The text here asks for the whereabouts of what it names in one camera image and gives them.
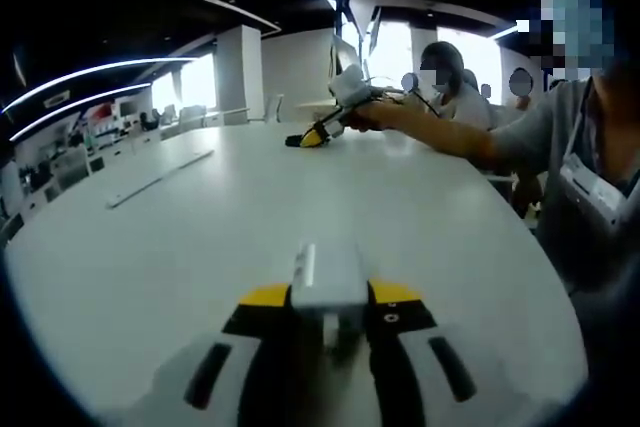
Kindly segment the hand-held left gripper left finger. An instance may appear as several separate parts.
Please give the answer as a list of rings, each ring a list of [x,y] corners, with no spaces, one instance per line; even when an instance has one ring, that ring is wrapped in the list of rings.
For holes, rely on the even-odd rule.
[[[124,412],[127,426],[308,426],[321,356],[318,324],[291,289],[241,301],[221,330],[183,348]]]

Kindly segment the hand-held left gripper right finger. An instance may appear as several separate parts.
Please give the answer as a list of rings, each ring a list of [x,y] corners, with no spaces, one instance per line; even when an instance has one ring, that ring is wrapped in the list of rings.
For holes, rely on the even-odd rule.
[[[519,403],[497,364],[439,324],[421,296],[369,280],[339,304],[339,324],[365,339],[383,426],[507,426]]]

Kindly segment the person's right hand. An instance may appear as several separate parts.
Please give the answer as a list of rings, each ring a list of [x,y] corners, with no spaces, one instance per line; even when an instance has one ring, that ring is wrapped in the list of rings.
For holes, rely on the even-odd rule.
[[[424,119],[425,111],[415,105],[394,103],[389,99],[359,105],[344,120],[347,127],[366,132],[395,130],[407,133],[413,124]]]

